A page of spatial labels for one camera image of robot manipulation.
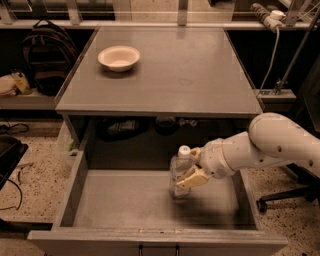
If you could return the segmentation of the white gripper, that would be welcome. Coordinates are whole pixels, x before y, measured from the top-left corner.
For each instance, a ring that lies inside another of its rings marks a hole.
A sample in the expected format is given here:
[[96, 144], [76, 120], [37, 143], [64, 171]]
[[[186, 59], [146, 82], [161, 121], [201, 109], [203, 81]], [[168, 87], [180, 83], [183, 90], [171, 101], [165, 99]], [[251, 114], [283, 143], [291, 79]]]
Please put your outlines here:
[[176, 182], [178, 188], [187, 190], [204, 185], [208, 182], [209, 175], [223, 179], [235, 173], [226, 161], [221, 138], [206, 143], [202, 148], [192, 148], [190, 154], [193, 159], [199, 160], [202, 168], [193, 166], [186, 171]]

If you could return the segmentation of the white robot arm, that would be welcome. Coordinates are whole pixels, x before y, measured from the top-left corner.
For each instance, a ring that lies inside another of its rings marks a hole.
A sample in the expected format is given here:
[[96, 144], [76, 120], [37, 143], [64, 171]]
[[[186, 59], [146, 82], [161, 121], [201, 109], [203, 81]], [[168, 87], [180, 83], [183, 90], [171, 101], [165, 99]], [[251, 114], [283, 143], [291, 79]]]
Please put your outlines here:
[[247, 131], [212, 140], [194, 151], [195, 165], [175, 182], [180, 189], [189, 190], [211, 177], [221, 179], [245, 168], [296, 164], [320, 175], [320, 139], [277, 113], [260, 114]]

